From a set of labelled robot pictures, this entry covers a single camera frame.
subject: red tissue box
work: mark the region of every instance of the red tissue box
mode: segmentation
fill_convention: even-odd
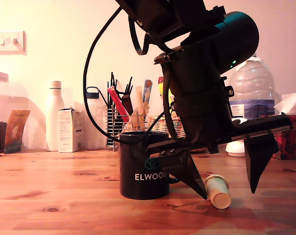
[[[296,159],[296,115],[288,115],[292,122],[292,130],[275,133],[279,151],[273,155],[281,160]]]

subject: wicker basket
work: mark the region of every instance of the wicker basket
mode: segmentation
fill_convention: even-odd
[[[149,127],[152,125],[152,123],[156,119],[157,119],[157,116],[150,116],[149,117],[149,122],[148,122]],[[185,137],[185,132],[184,132],[182,122],[181,122],[180,118],[176,115],[175,112],[172,113],[172,120],[173,120],[174,128],[177,133],[177,137],[179,137],[179,138]],[[157,121],[157,123],[154,125],[154,127],[152,128],[152,131],[167,132],[169,134],[167,124],[166,124],[166,119],[164,117],[160,118]]]

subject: tissue box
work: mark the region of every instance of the tissue box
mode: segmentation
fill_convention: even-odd
[[[288,118],[292,122],[292,130],[274,134],[279,152],[273,157],[281,160],[296,159],[296,115],[288,115]]]
[[[80,150],[83,143],[82,113],[74,109],[58,111],[59,152]]]

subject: robotic arm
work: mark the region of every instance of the robotic arm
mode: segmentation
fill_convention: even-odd
[[[259,178],[273,153],[278,151],[273,132],[291,128],[285,114],[239,124],[232,122],[229,98],[221,74],[251,57],[259,42],[255,22],[242,12],[225,14],[223,6],[206,10],[202,0],[116,0],[129,15],[131,38],[139,55],[155,44],[164,53],[154,59],[164,74],[163,102],[172,140],[152,144],[147,151],[165,171],[183,181],[203,198],[207,193],[189,153],[244,140],[248,181],[255,193]],[[141,49],[135,23],[146,32]],[[190,32],[175,48],[165,42]],[[186,138],[177,137],[169,112],[168,90],[175,96],[172,109],[180,117]]]

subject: large plastic bottle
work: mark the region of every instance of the large plastic bottle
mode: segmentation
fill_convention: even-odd
[[[58,151],[58,111],[60,109],[64,109],[61,82],[52,81],[49,88],[46,113],[47,151]]]
[[[99,98],[99,89],[97,87],[88,87],[87,90],[89,90],[89,92],[87,91],[87,103],[90,113],[97,125],[104,130],[106,105],[103,98]],[[84,148],[88,150],[104,148],[105,136],[92,124],[86,112],[84,116]]]
[[[240,64],[231,75],[229,85],[234,89],[234,96],[230,98],[234,117],[255,119],[275,114],[274,80],[261,58],[253,56]]]

